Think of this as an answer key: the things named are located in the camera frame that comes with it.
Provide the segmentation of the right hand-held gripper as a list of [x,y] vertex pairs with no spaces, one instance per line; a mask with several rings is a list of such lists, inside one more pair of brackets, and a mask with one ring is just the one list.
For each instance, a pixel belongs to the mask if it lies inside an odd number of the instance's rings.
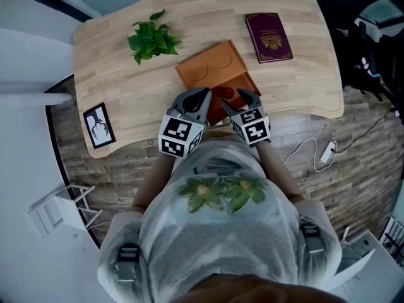
[[263,110],[260,97],[250,90],[238,88],[237,91],[248,106],[248,110],[241,111],[226,100],[222,100],[222,107],[231,120],[235,132],[249,146],[269,140],[270,119]]

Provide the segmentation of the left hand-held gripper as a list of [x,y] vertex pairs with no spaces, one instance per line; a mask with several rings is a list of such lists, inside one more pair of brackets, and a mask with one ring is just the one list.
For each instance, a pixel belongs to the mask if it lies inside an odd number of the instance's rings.
[[205,130],[212,92],[195,88],[179,94],[163,116],[158,132],[159,152],[186,158],[198,146]]

